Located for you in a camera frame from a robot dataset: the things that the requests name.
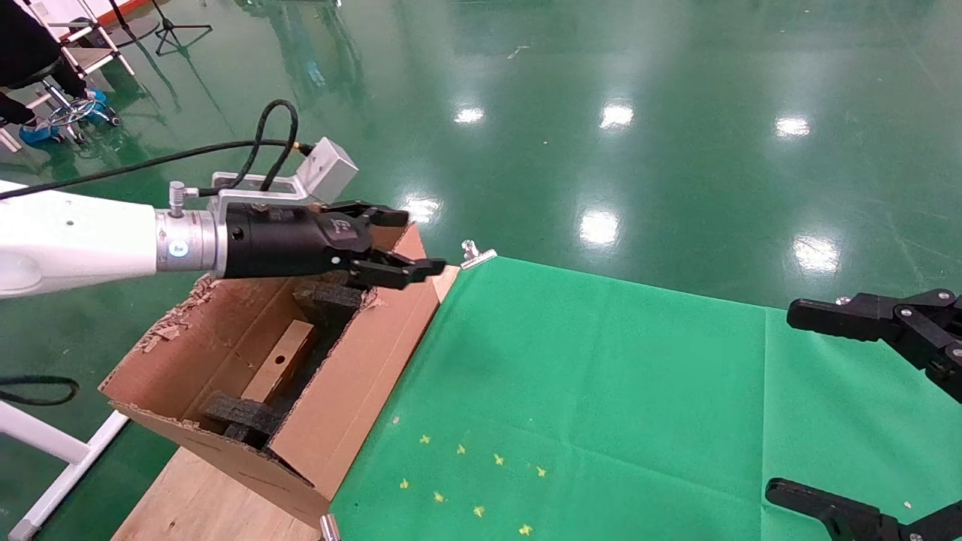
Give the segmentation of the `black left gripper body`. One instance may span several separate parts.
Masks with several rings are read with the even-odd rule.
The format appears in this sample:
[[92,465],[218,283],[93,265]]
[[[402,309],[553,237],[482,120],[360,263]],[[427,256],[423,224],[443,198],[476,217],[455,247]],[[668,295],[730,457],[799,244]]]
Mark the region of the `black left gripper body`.
[[320,207],[227,206],[224,280],[357,274],[374,253],[376,207],[357,201]]

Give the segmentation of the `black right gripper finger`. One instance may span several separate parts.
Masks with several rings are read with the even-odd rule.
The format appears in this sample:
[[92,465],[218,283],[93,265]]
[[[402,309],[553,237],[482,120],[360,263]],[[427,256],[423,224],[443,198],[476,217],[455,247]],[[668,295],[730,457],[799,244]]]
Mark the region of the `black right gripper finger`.
[[798,330],[886,343],[949,397],[961,400],[961,299],[952,291],[907,298],[859,292],[831,304],[798,298],[786,319]]
[[910,524],[879,508],[820,489],[773,477],[765,497],[774,506],[817,519],[832,540],[959,540],[961,503],[949,504]]

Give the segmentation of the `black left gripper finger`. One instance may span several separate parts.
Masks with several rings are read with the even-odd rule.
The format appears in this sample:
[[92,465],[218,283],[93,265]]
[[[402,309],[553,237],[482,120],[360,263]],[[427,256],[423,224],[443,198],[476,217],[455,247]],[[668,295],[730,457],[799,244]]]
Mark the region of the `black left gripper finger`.
[[404,228],[410,221],[410,213],[392,207],[371,204],[363,200],[347,200],[323,204],[324,213],[343,213],[358,220],[365,227]]
[[423,283],[446,270],[444,259],[410,259],[392,251],[371,251],[353,259],[347,267],[351,280],[368,288],[404,290],[415,283]]

